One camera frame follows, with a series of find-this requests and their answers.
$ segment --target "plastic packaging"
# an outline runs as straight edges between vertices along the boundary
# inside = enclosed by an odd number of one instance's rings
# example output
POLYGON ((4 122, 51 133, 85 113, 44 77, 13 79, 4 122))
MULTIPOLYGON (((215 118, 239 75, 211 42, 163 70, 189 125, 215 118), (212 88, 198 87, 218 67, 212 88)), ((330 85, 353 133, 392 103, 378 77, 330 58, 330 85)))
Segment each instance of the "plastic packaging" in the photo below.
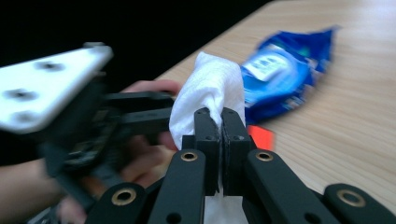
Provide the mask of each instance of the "plastic packaging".
POLYGON ((337 27, 310 34, 279 32, 241 64, 247 124, 284 114, 306 101, 331 61, 337 27))

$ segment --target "white mounting plate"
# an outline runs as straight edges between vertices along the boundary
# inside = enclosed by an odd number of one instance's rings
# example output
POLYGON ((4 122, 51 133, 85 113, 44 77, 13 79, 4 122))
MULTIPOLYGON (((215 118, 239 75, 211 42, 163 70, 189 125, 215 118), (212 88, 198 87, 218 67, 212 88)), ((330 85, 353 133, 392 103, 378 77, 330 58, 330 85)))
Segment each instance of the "white mounting plate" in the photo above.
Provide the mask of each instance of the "white mounting plate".
POLYGON ((113 56, 108 46, 87 43, 67 51, 0 68, 0 129, 44 129, 113 56))

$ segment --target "red object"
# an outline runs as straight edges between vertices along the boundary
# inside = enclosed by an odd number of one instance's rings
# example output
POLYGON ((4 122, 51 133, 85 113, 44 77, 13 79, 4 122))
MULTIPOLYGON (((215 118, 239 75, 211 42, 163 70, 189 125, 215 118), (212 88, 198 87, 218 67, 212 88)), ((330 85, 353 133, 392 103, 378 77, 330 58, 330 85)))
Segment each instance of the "red object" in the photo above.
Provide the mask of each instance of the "red object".
POLYGON ((247 133, 253 138, 257 148, 265 150, 274 150, 275 134, 267 129, 256 125, 248 125, 247 133))

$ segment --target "dark wall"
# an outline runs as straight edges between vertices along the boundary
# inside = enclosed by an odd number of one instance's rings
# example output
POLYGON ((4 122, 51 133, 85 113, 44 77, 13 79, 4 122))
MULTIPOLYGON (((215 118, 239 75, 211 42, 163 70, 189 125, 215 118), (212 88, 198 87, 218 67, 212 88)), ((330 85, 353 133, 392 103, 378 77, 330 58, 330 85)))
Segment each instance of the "dark wall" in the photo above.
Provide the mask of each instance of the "dark wall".
POLYGON ((154 79, 269 0, 8 1, 0 66, 104 42, 109 91, 154 79))

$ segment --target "table surface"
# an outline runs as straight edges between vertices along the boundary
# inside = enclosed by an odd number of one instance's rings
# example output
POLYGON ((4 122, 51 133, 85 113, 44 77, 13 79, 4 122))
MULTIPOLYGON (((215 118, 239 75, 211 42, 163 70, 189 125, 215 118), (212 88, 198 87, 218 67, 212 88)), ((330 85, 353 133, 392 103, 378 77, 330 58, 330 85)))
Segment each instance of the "table surface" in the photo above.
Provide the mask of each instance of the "table surface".
POLYGON ((279 30, 306 33, 332 25, 332 63, 312 97, 261 123, 275 152, 311 189, 333 183, 365 190, 396 214, 396 1, 274 1, 195 51, 160 79, 184 83, 197 54, 242 63, 279 30))

